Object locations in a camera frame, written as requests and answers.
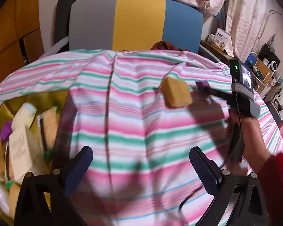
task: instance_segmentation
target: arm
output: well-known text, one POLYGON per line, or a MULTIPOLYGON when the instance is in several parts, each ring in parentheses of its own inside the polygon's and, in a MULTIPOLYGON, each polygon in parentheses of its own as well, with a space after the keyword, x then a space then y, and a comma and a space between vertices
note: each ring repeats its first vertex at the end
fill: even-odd
MULTIPOLYGON (((238 115, 230 113, 231 119, 239 123, 238 115)), ((266 206, 273 223, 283 215, 283 154, 273 156, 265 147, 257 118, 241 117, 247 159, 260 180, 266 206)))

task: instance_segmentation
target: bed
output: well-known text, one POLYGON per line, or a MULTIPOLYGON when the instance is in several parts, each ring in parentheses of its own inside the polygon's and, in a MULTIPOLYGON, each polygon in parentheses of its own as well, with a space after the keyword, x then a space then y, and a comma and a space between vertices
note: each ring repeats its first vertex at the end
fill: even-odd
MULTIPOLYGON (((0 83, 0 104, 29 93, 69 89, 77 108, 70 156, 87 145, 94 160, 70 198, 88 225, 195 224, 212 196, 204 189, 178 212, 184 198, 201 185, 189 162, 199 146, 218 165, 229 141, 225 100, 205 97, 196 81, 231 92, 229 68, 192 52, 169 50, 73 50, 39 59, 0 83), (193 104, 168 109, 159 91, 163 77, 188 83, 193 104)), ((283 152, 280 131, 259 94, 265 144, 283 152)), ((246 161, 237 174, 251 171, 246 161)), ((221 225, 230 215, 226 211, 221 225)))

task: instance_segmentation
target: wooden cabinet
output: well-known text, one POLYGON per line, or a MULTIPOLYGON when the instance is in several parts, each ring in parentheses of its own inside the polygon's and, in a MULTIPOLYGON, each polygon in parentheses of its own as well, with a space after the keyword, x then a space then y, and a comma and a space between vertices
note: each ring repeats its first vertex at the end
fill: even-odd
POLYGON ((23 57, 19 42, 6 48, 0 53, 0 82, 2 82, 10 73, 24 66, 23 57))
POLYGON ((23 38, 28 62, 36 61, 44 53, 40 29, 23 38))
POLYGON ((0 9, 0 51, 17 40, 14 14, 15 0, 7 0, 0 9))
POLYGON ((0 9, 0 82, 24 66, 23 56, 31 63, 43 52, 38 0, 7 0, 0 9))
POLYGON ((16 0, 15 20, 18 38, 38 29, 38 0, 16 0))

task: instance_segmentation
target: blue fan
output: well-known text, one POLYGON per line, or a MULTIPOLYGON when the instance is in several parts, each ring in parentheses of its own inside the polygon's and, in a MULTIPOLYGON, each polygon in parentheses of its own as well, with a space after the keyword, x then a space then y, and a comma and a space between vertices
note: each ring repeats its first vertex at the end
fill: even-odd
POLYGON ((245 65, 249 67, 249 64, 250 62, 252 62, 254 65, 257 64, 257 61, 258 61, 258 56, 255 52, 251 52, 249 55, 248 55, 248 58, 245 60, 245 65))

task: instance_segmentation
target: blue gripper pad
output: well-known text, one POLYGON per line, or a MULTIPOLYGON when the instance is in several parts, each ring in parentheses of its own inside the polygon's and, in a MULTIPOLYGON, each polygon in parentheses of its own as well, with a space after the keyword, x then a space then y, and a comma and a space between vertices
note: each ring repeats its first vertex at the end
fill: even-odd
POLYGON ((76 157, 63 167, 61 178, 65 196, 69 196, 76 191, 92 160, 92 149, 84 146, 76 157))
POLYGON ((208 194, 216 196, 221 183, 221 170, 196 146, 190 150, 190 162, 208 194))

